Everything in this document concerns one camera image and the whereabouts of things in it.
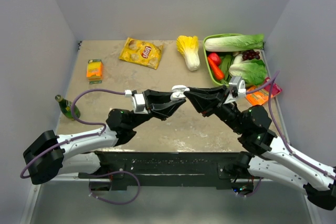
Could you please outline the white earbud charging case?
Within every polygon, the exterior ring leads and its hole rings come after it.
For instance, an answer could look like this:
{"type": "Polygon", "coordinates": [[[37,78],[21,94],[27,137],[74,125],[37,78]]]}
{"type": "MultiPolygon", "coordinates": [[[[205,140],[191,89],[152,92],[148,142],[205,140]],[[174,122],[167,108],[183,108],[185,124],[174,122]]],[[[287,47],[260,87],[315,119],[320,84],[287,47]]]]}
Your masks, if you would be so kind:
{"type": "Polygon", "coordinates": [[[184,94],[185,91],[190,91],[190,88],[184,85],[175,85],[171,89],[170,100],[177,101],[177,100],[185,100],[186,96],[184,94]]]}

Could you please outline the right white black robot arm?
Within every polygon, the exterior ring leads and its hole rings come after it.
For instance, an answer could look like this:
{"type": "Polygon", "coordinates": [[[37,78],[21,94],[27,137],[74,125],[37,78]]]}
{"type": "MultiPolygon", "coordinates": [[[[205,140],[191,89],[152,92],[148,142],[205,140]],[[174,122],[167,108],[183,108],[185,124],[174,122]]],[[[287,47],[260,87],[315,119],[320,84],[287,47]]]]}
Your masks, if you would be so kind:
{"type": "Polygon", "coordinates": [[[183,94],[202,116],[217,116],[239,135],[247,153],[234,165],[237,177],[251,174],[275,180],[298,188],[322,209],[335,209],[335,168],[290,147],[270,130],[272,120],[263,106],[239,111],[236,101],[246,96],[245,87],[186,88],[183,94]]]}

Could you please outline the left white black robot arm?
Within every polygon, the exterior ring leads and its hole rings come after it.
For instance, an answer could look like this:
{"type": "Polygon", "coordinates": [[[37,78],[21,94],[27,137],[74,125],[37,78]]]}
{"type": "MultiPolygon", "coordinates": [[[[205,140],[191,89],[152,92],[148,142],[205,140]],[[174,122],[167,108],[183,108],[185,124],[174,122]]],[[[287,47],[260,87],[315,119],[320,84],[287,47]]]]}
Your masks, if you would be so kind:
{"type": "Polygon", "coordinates": [[[105,177],[109,165],[99,160],[93,151],[127,143],[135,136],[134,129],[151,118],[164,121],[171,117],[186,101],[185,92],[189,90],[186,86],[177,85],[170,92],[120,92],[120,95],[131,98],[131,111],[112,109],[106,122],[94,123],[97,128],[91,131],[68,135],[57,135],[53,130],[41,133],[23,153],[26,166],[20,177],[29,178],[34,185],[44,184],[61,174],[76,172],[105,177]]]}

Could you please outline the green plastic basket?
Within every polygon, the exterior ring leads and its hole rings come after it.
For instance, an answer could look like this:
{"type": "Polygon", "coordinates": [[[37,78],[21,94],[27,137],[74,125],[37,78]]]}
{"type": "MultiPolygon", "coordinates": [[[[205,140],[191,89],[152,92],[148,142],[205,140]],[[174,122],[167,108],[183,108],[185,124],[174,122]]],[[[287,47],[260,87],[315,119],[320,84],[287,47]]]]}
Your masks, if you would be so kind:
{"type": "MultiPolygon", "coordinates": [[[[204,48],[204,41],[205,41],[206,38],[208,38],[210,36],[205,37],[204,40],[203,40],[203,52],[204,52],[204,57],[205,57],[205,64],[206,64],[206,67],[207,67],[207,72],[208,72],[209,78],[211,79],[212,83],[215,86],[222,86],[223,84],[221,84],[220,81],[218,81],[218,80],[215,79],[213,71],[212,71],[212,69],[210,68],[210,66],[208,64],[207,57],[208,57],[208,54],[211,53],[211,52],[210,51],[206,51],[205,48],[204,48]]],[[[263,53],[264,53],[263,49],[254,49],[254,50],[260,51],[260,59],[259,60],[262,60],[262,61],[263,61],[263,53]]],[[[225,55],[237,56],[238,54],[243,54],[243,51],[215,52],[215,53],[217,53],[219,55],[219,57],[222,59],[222,57],[224,57],[225,55]]]]}

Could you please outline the orange carrot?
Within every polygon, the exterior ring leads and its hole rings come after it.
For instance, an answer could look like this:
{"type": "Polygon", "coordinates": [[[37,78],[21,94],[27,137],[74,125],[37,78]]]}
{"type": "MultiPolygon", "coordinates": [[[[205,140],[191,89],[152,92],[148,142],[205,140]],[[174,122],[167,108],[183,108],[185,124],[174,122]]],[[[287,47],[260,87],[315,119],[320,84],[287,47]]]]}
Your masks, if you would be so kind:
{"type": "Polygon", "coordinates": [[[216,80],[218,81],[221,81],[225,78],[225,75],[224,73],[220,70],[219,66],[216,64],[216,62],[210,58],[210,57],[207,57],[207,60],[208,60],[208,64],[210,66],[210,68],[212,69],[213,71],[213,74],[214,74],[214,77],[216,80]]]}

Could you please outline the red pepper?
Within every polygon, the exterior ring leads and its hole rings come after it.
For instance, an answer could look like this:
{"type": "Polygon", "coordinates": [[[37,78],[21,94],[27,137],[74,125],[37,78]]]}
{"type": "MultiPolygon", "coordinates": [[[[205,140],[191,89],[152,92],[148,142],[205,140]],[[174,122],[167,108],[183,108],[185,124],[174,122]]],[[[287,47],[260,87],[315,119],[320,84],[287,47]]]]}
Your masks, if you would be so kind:
{"type": "Polygon", "coordinates": [[[219,55],[215,52],[211,52],[208,54],[209,59],[211,59],[217,66],[219,66],[222,63],[221,58],[219,55]]]}

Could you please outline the dark green spinach leaves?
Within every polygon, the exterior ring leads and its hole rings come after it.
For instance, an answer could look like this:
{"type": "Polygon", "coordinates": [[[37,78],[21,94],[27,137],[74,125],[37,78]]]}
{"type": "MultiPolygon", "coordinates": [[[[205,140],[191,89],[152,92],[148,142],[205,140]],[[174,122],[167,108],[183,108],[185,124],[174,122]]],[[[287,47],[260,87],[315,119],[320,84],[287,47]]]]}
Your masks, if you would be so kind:
{"type": "Polygon", "coordinates": [[[224,78],[220,81],[220,83],[227,86],[230,77],[229,69],[232,65],[235,67],[242,62],[242,54],[238,54],[237,56],[225,55],[222,57],[222,63],[220,64],[219,68],[224,73],[224,78]]]}

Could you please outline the yellow napa cabbage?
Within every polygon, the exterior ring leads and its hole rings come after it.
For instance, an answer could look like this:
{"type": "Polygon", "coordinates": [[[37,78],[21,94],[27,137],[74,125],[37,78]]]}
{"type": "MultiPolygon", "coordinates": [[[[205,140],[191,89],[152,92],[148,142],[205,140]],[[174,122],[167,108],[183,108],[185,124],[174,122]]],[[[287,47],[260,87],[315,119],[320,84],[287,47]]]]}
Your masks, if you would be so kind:
{"type": "Polygon", "coordinates": [[[178,52],[183,56],[189,71],[196,71],[200,67],[197,36],[179,36],[176,40],[178,52]]]}

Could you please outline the yellow Lays chips bag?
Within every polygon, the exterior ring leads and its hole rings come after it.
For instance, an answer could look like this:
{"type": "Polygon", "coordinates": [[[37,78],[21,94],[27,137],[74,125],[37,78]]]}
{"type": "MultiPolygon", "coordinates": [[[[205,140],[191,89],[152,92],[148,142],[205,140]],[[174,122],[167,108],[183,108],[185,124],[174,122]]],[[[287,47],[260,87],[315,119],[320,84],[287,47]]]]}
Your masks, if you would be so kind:
{"type": "Polygon", "coordinates": [[[128,37],[121,50],[119,59],[151,69],[157,69],[162,58],[163,49],[163,44],[157,46],[147,41],[128,37]]]}

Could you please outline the orange pink snack packet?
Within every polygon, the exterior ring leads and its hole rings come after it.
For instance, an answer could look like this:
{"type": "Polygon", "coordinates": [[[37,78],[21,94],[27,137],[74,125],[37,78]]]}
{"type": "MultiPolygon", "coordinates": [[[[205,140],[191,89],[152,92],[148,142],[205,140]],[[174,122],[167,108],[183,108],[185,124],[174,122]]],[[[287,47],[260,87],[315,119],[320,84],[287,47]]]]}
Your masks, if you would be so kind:
{"type": "MultiPolygon", "coordinates": [[[[259,91],[253,92],[251,94],[246,95],[247,101],[251,105],[264,105],[269,100],[269,91],[270,91],[271,85],[266,86],[263,89],[260,89],[259,91]]],[[[279,95],[282,92],[282,88],[274,83],[272,87],[271,92],[271,98],[274,98],[275,96],[279,95]]]]}

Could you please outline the green lettuce head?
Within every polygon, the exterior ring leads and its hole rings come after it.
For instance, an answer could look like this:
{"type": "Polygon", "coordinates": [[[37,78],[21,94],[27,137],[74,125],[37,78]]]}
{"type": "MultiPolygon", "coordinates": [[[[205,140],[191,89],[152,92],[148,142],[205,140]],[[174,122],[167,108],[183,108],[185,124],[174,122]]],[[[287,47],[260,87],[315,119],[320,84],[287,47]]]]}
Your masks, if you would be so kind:
{"type": "Polygon", "coordinates": [[[257,86],[264,82],[267,70],[262,60],[253,59],[232,64],[229,74],[232,77],[240,76],[247,84],[257,86]]]}

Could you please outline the dark purple grapes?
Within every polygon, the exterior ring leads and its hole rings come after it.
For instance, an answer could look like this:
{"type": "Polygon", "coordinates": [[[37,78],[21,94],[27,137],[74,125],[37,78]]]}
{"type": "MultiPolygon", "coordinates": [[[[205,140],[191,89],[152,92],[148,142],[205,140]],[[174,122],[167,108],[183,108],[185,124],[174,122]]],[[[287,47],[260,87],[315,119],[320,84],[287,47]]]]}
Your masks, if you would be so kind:
{"type": "Polygon", "coordinates": [[[260,51],[253,50],[253,49],[243,51],[242,58],[243,58],[243,61],[245,61],[245,60],[252,60],[252,59],[259,60],[260,59],[260,51]]]}

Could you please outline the long green white cabbage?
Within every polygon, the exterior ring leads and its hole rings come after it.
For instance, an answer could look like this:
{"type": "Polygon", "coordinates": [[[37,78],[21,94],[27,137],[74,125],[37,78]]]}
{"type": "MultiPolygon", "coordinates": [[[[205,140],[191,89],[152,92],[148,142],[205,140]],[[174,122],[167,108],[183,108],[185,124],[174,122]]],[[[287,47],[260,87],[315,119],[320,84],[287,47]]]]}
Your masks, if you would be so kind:
{"type": "Polygon", "coordinates": [[[210,36],[204,41],[204,48],[210,52],[234,52],[263,49],[264,34],[210,36]]]}

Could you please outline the green glass bottle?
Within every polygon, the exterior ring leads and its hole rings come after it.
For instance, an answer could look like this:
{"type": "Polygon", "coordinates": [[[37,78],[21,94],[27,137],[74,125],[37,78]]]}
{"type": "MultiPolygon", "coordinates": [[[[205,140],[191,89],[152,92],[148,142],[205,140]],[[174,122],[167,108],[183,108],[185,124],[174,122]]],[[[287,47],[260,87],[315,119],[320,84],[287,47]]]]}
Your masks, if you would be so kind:
{"type": "Polygon", "coordinates": [[[58,105],[60,107],[60,110],[62,114],[71,120],[74,120],[72,114],[71,114],[71,107],[72,107],[72,102],[69,100],[64,99],[61,95],[56,95],[55,100],[58,102],[58,105]]]}

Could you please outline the black base mount frame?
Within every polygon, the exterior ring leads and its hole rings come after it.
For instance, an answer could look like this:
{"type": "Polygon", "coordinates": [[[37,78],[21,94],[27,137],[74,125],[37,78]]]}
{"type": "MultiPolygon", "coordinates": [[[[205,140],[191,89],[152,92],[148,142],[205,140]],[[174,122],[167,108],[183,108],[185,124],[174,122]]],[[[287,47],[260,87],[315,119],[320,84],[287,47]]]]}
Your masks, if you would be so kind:
{"type": "Polygon", "coordinates": [[[247,168],[246,152],[101,152],[100,167],[93,174],[79,173],[81,179],[102,179],[112,190],[129,186],[214,187],[219,190],[250,192],[259,183],[247,168]]]}

